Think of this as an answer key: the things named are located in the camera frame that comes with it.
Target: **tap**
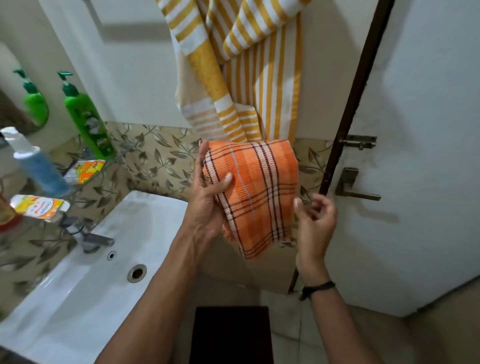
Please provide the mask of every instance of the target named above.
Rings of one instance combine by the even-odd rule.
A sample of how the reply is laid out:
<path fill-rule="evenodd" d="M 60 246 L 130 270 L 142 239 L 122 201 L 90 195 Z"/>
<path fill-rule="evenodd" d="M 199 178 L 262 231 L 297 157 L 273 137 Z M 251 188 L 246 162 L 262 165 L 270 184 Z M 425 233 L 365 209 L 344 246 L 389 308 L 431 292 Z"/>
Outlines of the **tap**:
<path fill-rule="evenodd" d="M 91 228 L 77 217 L 64 218 L 60 227 L 65 229 L 87 254 L 95 253 L 101 246 L 112 246 L 115 239 L 91 233 Z"/>

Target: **white sink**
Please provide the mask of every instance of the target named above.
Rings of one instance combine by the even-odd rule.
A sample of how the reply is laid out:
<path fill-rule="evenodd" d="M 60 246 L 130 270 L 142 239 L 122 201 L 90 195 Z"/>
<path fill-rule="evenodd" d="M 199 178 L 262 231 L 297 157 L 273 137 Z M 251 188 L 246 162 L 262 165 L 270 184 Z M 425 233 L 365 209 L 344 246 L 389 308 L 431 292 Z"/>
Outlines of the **white sink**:
<path fill-rule="evenodd" d="M 93 231 L 115 244 L 90 255 L 77 246 L 0 324 L 0 345 L 39 364 L 93 363 L 162 264 L 186 208 L 130 192 Z M 146 276 L 130 283 L 137 264 Z"/>

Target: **door handle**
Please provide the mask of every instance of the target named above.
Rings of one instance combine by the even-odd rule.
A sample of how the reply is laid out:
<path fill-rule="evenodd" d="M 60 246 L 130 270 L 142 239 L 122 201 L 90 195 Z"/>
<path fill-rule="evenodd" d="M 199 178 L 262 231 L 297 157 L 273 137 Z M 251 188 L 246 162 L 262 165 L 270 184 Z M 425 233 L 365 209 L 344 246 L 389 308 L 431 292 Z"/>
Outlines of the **door handle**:
<path fill-rule="evenodd" d="M 345 167 L 343 168 L 340 180 L 335 189 L 337 196 L 365 198 L 366 200 L 379 201 L 382 197 L 379 194 L 365 194 L 362 192 L 353 191 L 353 184 L 359 174 L 358 168 Z"/>

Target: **door frame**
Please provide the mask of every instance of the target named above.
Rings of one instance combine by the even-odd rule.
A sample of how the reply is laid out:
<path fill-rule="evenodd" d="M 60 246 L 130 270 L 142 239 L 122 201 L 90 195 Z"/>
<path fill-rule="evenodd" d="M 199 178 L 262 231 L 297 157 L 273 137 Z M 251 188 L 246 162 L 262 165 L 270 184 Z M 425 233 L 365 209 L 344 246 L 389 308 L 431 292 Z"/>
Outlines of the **door frame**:
<path fill-rule="evenodd" d="M 328 189 L 330 188 L 335 168 L 343 151 L 343 143 L 341 140 L 346 139 L 353 121 L 353 117 L 357 112 L 363 90 L 365 89 L 368 78 L 370 77 L 373 62 L 375 61 L 377 50 L 380 46 L 380 42 L 382 41 L 382 37 L 384 35 L 394 3 L 395 0 L 378 0 L 377 7 L 373 13 L 372 23 L 370 24 L 370 29 L 368 31 L 367 38 L 365 39 L 365 45 L 363 46 L 363 50 L 360 55 L 357 71 L 355 72 L 355 77 L 353 78 L 347 104 L 345 105 L 342 119 L 331 148 L 330 157 L 328 158 L 328 162 L 324 171 L 319 190 L 320 194 L 326 195 Z M 289 294 L 294 292 L 298 276 L 298 270 L 295 269 L 290 287 L 288 289 Z"/>

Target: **bracelet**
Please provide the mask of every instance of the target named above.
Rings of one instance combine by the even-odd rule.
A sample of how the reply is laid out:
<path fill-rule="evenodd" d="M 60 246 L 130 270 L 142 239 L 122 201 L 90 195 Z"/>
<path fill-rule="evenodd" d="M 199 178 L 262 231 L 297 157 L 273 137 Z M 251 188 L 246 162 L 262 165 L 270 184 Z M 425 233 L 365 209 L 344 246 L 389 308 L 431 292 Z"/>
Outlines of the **bracelet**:
<path fill-rule="evenodd" d="M 329 280 L 327 283 L 321 284 L 320 286 L 305 286 L 301 290 L 301 295 L 299 299 L 300 301 L 304 301 L 305 299 L 310 298 L 310 296 L 314 292 L 325 291 L 334 287 L 335 287 L 335 283 L 333 283 L 331 280 Z"/>

